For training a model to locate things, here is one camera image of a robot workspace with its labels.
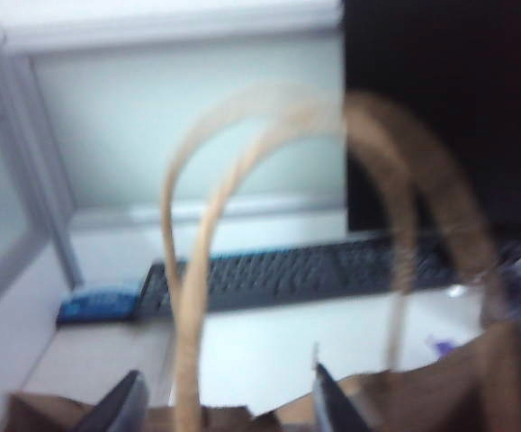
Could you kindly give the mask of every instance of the computer monitor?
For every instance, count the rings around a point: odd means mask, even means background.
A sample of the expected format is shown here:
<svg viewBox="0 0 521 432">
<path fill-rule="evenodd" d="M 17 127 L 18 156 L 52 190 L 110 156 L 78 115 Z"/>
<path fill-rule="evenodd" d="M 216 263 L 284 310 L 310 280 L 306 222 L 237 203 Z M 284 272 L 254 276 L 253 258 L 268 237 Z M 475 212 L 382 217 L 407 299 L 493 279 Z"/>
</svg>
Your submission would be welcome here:
<svg viewBox="0 0 521 432">
<path fill-rule="evenodd" d="M 521 231 L 521 2 L 352 0 L 344 28 L 347 90 L 408 107 L 460 162 L 492 227 Z M 350 160 L 347 201 L 351 231 L 385 227 Z"/>
</svg>

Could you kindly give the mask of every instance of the black keyboard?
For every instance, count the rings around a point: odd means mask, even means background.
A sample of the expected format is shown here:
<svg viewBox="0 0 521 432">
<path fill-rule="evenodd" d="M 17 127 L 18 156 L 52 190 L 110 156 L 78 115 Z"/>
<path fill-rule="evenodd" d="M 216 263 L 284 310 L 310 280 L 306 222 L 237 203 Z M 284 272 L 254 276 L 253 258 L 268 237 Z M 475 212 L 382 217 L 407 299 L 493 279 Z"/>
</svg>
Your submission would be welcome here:
<svg viewBox="0 0 521 432">
<path fill-rule="evenodd" d="M 392 244 L 375 238 L 314 247 L 298 247 L 214 256 L 209 274 L 209 311 L 308 302 L 342 296 L 385 293 L 390 289 Z M 437 239 L 418 245 L 417 289 L 455 280 Z M 150 267 L 135 316 L 171 316 L 162 263 Z"/>
</svg>

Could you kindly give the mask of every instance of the blue object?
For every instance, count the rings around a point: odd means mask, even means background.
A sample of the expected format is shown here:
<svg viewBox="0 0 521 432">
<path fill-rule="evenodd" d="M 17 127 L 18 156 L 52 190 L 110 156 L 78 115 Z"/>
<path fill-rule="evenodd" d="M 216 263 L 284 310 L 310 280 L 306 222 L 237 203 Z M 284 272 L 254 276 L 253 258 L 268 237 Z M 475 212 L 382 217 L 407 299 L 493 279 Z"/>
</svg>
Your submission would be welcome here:
<svg viewBox="0 0 521 432">
<path fill-rule="evenodd" d="M 119 283 L 76 289 L 60 305 L 57 323 L 131 320 L 139 288 L 139 283 Z"/>
</svg>

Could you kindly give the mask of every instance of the desk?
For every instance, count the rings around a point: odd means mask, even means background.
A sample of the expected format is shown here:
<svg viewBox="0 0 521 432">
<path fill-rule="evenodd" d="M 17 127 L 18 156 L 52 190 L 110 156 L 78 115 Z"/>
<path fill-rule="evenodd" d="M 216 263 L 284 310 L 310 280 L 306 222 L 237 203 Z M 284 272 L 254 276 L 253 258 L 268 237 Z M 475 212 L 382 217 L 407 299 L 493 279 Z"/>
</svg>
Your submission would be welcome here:
<svg viewBox="0 0 521 432">
<path fill-rule="evenodd" d="M 246 403 L 260 413 L 310 391 L 315 342 L 335 378 L 384 366 L 390 295 L 211 313 L 202 342 L 202 402 Z M 427 338 L 467 342 L 480 333 L 476 294 L 410 297 L 400 368 L 436 359 Z M 102 324 L 57 332 L 24 389 L 94 403 L 132 368 L 148 379 L 150 404 L 170 402 L 172 324 Z"/>
</svg>

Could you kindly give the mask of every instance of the purple object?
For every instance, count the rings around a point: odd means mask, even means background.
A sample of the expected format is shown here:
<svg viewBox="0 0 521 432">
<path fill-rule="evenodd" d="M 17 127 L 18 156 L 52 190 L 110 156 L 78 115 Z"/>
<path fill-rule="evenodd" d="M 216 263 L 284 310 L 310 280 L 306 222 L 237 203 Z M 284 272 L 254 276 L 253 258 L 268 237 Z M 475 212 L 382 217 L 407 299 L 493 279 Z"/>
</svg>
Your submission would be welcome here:
<svg viewBox="0 0 521 432">
<path fill-rule="evenodd" d="M 447 356 L 456 348 L 456 344 L 450 339 L 436 340 L 430 336 L 427 342 L 437 352 L 438 358 Z"/>
</svg>

